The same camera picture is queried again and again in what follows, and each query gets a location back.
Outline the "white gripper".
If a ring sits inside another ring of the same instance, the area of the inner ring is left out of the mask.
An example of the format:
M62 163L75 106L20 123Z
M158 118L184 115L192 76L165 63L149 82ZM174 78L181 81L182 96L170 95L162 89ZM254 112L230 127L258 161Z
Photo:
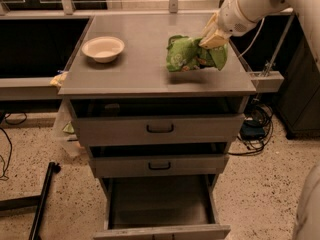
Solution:
M199 46L213 49L225 45L230 36L240 37L256 27L241 11L240 0L225 0L219 12L212 14L201 32Z

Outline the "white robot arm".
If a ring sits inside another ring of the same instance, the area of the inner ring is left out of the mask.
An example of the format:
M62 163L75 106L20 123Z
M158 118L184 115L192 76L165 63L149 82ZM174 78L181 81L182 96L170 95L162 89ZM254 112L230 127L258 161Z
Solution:
M320 0L225 0L202 31L200 46L219 47L232 36L242 36L262 18L292 8L320 70ZM320 162L305 179L292 240L320 240Z

